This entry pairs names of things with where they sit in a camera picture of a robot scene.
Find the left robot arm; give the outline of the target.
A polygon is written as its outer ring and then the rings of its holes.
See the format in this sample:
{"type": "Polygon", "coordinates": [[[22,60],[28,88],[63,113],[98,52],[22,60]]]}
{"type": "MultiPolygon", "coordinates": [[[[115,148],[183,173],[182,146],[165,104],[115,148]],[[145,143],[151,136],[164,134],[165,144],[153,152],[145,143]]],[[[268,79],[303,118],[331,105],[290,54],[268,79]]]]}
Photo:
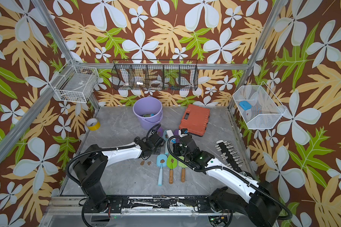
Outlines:
{"type": "Polygon", "coordinates": [[[87,197],[84,207],[103,212],[109,209],[108,196],[100,182],[105,168],[128,159],[148,158],[164,144],[165,140],[156,132],[142,139],[136,137],[132,143],[120,147],[101,148],[93,144],[68,162],[65,173],[87,197]]]}

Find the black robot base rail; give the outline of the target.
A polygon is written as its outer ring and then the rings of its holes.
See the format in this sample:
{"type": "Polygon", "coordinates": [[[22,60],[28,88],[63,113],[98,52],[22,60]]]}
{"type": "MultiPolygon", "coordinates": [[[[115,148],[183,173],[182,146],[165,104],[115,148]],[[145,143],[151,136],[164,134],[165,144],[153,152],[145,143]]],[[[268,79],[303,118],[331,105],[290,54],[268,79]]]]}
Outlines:
{"type": "Polygon", "coordinates": [[[99,205],[90,198],[80,200],[85,214],[229,214],[233,211],[221,208],[210,196],[108,196],[99,205]]]}

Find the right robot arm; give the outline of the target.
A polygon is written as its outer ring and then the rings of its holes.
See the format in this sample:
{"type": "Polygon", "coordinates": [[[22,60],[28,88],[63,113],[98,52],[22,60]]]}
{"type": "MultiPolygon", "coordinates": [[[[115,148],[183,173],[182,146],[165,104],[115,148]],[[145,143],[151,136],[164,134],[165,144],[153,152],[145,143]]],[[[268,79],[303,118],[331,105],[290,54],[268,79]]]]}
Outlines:
{"type": "Polygon", "coordinates": [[[167,142],[169,153],[195,172],[211,176],[234,191],[214,201],[222,210],[243,213],[257,227],[272,227],[277,220],[292,219],[291,210],[272,196],[267,182],[258,182],[224,165],[214,155],[201,151],[191,135],[172,136],[167,142]]]}

